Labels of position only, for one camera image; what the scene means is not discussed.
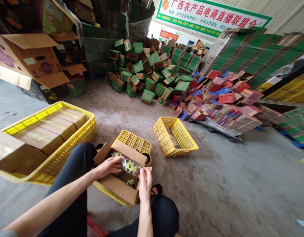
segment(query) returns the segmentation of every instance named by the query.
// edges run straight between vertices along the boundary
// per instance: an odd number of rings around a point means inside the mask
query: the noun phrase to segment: hand
[[[122,171],[121,162],[123,159],[123,156],[114,156],[106,159],[103,163],[93,169],[96,179],[104,178],[110,173],[120,173]]]
[[[139,197],[140,201],[150,201],[151,188],[152,188],[152,174],[151,170],[147,167],[142,167],[138,175],[140,179]]]

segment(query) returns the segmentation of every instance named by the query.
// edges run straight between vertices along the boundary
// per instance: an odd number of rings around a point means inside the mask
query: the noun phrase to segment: red sign
[[[170,32],[164,31],[164,30],[161,30],[160,36],[163,37],[163,38],[166,38],[166,39],[172,38],[172,40],[174,40],[175,42],[178,39],[178,35],[172,34]]]

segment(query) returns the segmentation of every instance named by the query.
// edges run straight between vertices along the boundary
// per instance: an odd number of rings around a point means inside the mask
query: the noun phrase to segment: banner
[[[265,28],[273,18],[207,0],[160,0],[156,19],[219,37],[226,28]]]
[[[164,30],[161,30],[160,36],[163,37],[163,38],[166,38],[166,39],[168,39],[168,40],[169,40],[170,38],[172,38],[172,40],[174,40],[175,42],[176,42],[177,39],[178,39],[178,35],[172,34],[172,33],[168,32],[168,31],[164,31]]]

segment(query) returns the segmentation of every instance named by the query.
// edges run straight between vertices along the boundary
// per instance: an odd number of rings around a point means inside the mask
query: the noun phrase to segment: gray floor
[[[198,236],[304,236],[304,154],[275,130],[250,131],[243,143],[183,122],[200,149],[181,158],[163,158],[152,127],[172,110],[151,105],[125,92],[115,93],[105,81],[93,82],[88,93],[64,101],[95,114],[94,144],[112,143],[127,129],[153,145],[153,183],[180,212],[179,233]],[[46,107],[0,80],[0,129]],[[48,187],[14,184],[0,177],[0,229],[38,203]],[[139,207],[125,207],[91,186],[89,210],[106,229],[122,227],[138,216]]]

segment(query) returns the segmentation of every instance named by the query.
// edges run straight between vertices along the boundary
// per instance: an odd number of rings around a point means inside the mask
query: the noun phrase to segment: person's left hand
[[[94,169],[96,179],[104,178],[110,173],[120,173],[122,171],[121,162],[123,159],[123,156],[115,156],[106,159]]]

